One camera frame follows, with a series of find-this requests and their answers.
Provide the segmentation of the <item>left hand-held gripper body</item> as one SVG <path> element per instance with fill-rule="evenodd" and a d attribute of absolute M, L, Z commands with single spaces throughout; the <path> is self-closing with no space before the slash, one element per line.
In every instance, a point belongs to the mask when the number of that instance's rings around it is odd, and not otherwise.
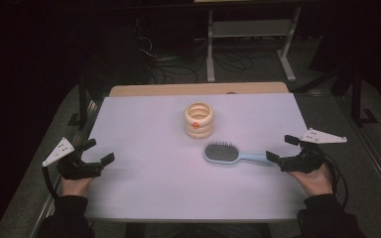
<path fill-rule="evenodd" d="M 46 169 L 51 164 L 57 163 L 58 172 L 64 179 L 100 177 L 103 165 L 100 162 L 84 162 L 78 150 L 79 146 L 74 146 L 67 138 L 62 137 L 42 162 L 42 167 Z"/>

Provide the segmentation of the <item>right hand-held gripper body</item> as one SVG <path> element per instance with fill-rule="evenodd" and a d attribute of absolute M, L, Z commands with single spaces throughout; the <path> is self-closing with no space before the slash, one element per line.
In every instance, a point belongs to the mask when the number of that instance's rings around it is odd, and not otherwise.
<path fill-rule="evenodd" d="M 346 143 L 347 138 L 332 135 L 310 128 L 300 137 L 301 151 L 292 157 L 280 158 L 278 166 L 282 172 L 301 172 L 309 174 L 319 169 L 325 161 L 325 153 L 319 147 L 321 144 Z"/>

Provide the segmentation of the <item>light blue hairbrush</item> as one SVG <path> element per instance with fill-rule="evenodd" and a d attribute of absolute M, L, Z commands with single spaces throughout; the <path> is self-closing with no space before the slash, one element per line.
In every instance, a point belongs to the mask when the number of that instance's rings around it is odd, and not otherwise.
<path fill-rule="evenodd" d="M 271 165 L 265 154 L 248 154 L 241 152 L 236 145 L 227 142 L 210 142 L 204 147 L 205 159 L 214 164 L 234 165 L 240 161 Z"/>

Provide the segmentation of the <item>cream ringed holder cup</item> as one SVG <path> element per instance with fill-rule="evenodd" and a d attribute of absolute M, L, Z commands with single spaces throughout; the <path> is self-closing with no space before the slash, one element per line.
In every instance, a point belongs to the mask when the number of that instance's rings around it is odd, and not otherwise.
<path fill-rule="evenodd" d="M 208 138 L 214 131 L 214 111 L 204 102 L 194 102 L 184 111 L 185 132 L 194 139 Z"/>

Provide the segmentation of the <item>person's left hand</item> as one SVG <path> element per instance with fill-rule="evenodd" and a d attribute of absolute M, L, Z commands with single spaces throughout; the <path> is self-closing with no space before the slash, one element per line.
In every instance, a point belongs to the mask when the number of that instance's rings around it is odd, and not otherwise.
<path fill-rule="evenodd" d="M 62 195 L 84 196 L 93 178 L 65 179 L 62 178 Z"/>

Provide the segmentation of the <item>person's right hand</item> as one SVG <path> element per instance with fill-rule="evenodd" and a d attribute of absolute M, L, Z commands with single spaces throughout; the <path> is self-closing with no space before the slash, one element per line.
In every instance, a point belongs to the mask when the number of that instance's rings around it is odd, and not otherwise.
<path fill-rule="evenodd" d="M 308 196 L 333 194 L 329 170 L 326 164 L 309 174 L 301 172 L 289 172 L 307 193 Z"/>

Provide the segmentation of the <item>black metal stand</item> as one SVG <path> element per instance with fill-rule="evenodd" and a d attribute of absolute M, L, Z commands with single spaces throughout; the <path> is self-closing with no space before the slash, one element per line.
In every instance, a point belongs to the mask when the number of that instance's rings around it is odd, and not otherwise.
<path fill-rule="evenodd" d="M 365 124 L 375 124 L 378 122 L 375 115 L 370 109 L 364 109 L 361 106 L 362 95 L 362 78 L 359 69 L 353 70 L 352 87 L 351 87 L 351 118 L 354 123 L 362 128 Z"/>
<path fill-rule="evenodd" d="M 91 121 L 96 104 L 93 97 L 93 89 L 90 80 L 83 75 L 77 85 L 78 111 L 73 113 L 68 121 L 68 126 L 76 126 L 83 130 Z"/>

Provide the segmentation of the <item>grey metal table frame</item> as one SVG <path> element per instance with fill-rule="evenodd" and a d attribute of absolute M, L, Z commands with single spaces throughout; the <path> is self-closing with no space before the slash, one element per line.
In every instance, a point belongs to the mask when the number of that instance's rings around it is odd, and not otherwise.
<path fill-rule="evenodd" d="M 213 13 L 208 14 L 207 24 L 207 56 L 206 74 L 208 82 L 215 82 L 214 60 L 213 60 L 213 40 L 218 38 L 244 38 L 244 37 L 284 37 L 283 46 L 277 50 L 283 71 L 289 82 L 296 80 L 296 76 L 287 59 L 291 42 L 298 20 L 302 12 L 301 7 L 293 11 L 293 16 L 289 19 L 277 20 L 252 20 L 252 21 L 213 21 Z"/>

